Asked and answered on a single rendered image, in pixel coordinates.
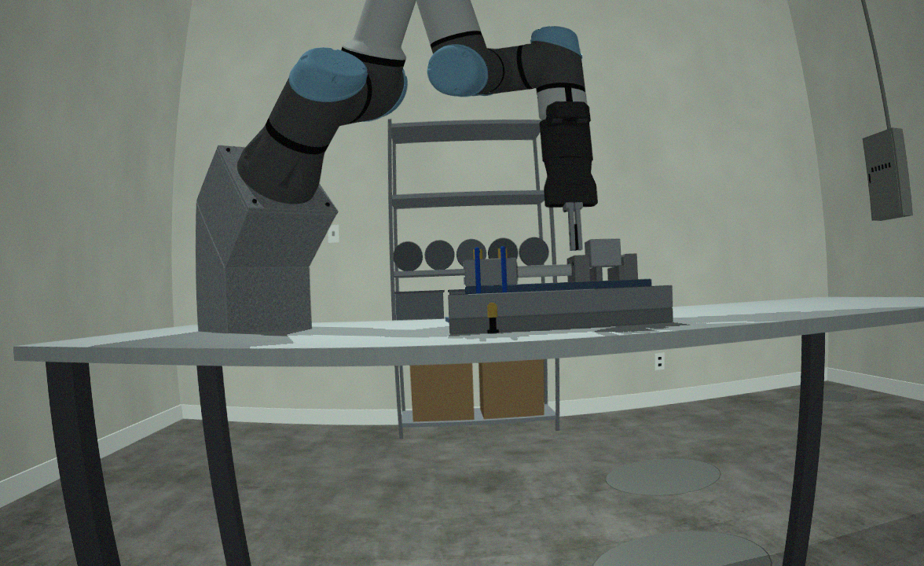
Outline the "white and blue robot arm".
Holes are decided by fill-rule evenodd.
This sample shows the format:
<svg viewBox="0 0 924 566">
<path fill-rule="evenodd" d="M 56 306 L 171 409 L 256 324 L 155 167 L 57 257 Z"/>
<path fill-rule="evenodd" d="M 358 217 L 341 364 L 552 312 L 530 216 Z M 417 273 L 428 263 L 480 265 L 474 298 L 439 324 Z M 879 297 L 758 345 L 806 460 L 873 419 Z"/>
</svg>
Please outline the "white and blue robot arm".
<svg viewBox="0 0 924 566">
<path fill-rule="evenodd" d="M 442 94 L 565 86 L 585 92 L 573 30 L 549 26 L 534 30 L 530 44 L 486 48 L 471 0 L 366 0 L 357 32 L 342 51 L 312 48 L 291 69 L 266 125 L 240 154 L 243 182 L 277 203 L 314 197 L 339 126 L 389 115 L 407 94 L 402 40 L 415 3 L 433 53 L 427 78 Z"/>
</svg>

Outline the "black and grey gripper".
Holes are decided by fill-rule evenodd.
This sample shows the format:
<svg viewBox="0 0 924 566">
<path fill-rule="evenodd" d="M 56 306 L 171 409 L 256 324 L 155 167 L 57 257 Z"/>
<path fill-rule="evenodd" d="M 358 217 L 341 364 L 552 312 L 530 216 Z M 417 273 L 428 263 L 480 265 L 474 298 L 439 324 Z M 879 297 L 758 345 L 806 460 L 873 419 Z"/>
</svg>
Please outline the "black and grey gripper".
<svg viewBox="0 0 924 566">
<path fill-rule="evenodd" d="M 547 169 L 544 205 L 567 211 L 570 251 L 580 251 L 580 209 L 598 204 L 597 184 L 591 175 L 590 106 L 586 105 L 585 92 L 572 86 L 542 90 L 537 93 L 537 103 L 542 119 L 542 162 Z"/>
</svg>

